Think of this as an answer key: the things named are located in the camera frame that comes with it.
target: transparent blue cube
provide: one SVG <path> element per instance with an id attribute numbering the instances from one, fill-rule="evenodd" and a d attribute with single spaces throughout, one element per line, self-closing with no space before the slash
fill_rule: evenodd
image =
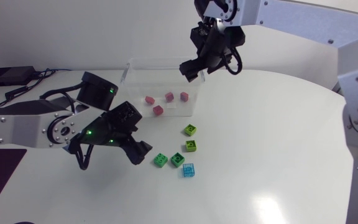
<path id="1" fill-rule="evenodd" d="M 194 165 L 193 164 L 184 164 L 183 165 L 183 175 L 185 177 L 194 177 Z"/>

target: pink cube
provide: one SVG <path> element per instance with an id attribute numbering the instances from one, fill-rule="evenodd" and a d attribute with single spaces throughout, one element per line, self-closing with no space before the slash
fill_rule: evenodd
<path id="1" fill-rule="evenodd" d="M 185 92 L 181 92 L 180 93 L 180 99 L 184 102 L 187 102 L 189 100 L 189 94 L 185 93 Z"/>
<path id="2" fill-rule="evenodd" d="M 162 113 L 164 113 L 164 109 L 160 105 L 153 107 L 153 112 L 156 116 L 160 116 Z"/>
<path id="3" fill-rule="evenodd" d="M 173 93 L 169 92 L 169 93 L 165 94 L 165 99 L 167 99 L 167 102 L 172 102 L 173 101 Z"/>
<path id="4" fill-rule="evenodd" d="M 144 99 L 146 101 L 146 103 L 153 105 L 155 100 L 154 98 L 152 98 L 151 96 L 146 96 L 146 98 Z"/>

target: green cube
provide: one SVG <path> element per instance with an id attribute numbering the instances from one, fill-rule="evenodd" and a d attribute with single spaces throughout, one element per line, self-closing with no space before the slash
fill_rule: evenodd
<path id="1" fill-rule="evenodd" d="M 188 152 L 196 151 L 197 150 L 196 141 L 194 141 L 194 140 L 186 141 L 186 150 Z"/>
<path id="2" fill-rule="evenodd" d="M 158 154 L 154 158 L 155 165 L 157 165 L 159 167 L 163 167 L 167 162 L 168 162 L 168 158 L 166 156 L 164 156 L 163 154 L 161 154 L 161 153 Z"/>
<path id="3" fill-rule="evenodd" d="M 179 154 L 179 152 L 177 152 L 175 155 L 173 155 L 171 157 L 171 162 L 176 167 L 180 166 L 184 161 L 185 161 L 185 158 L 183 157 L 183 155 Z"/>
<path id="4" fill-rule="evenodd" d="M 197 128 L 194 127 L 193 125 L 189 124 L 186 128 L 185 128 L 185 133 L 188 134 L 189 136 L 194 135 L 194 133 L 197 131 Z"/>

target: transparent box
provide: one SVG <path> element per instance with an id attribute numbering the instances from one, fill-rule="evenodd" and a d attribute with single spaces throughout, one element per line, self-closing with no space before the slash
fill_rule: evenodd
<path id="1" fill-rule="evenodd" d="M 200 86 L 205 82 L 203 71 L 198 78 L 189 83 L 179 71 L 179 65 L 189 57 L 176 58 L 132 58 L 127 64 L 121 78 L 121 85 L 127 90 L 130 102 L 139 110 L 143 117 L 155 116 L 153 107 L 160 105 L 164 112 L 160 116 L 192 116 L 197 102 Z M 180 94 L 188 94 L 184 102 Z M 167 93 L 173 93 L 174 100 L 165 99 Z M 146 96 L 154 98 L 150 105 Z"/>

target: white table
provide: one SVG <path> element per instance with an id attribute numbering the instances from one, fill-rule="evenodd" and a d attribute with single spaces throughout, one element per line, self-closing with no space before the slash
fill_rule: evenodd
<path id="1" fill-rule="evenodd" d="M 119 83 L 122 71 L 93 73 Z M 57 73 L 16 101 L 82 74 Z M 0 88 L 0 101 L 13 88 Z M 114 105 L 124 98 L 119 90 Z M 344 223 L 352 157 L 343 106 L 343 97 L 298 78 L 217 71 L 194 116 L 140 121 L 134 137 L 154 148 L 138 166 L 119 148 L 96 146 L 86 171 L 63 149 L 29 149 L 0 195 L 0 223 Z M 189 123 L 193 138 L 181 133 Z M 189 139 L 196 152 L 183 152 Z M 160 152 L 182 153 L 195 176 L 170 161 L 157 168 Z"/>

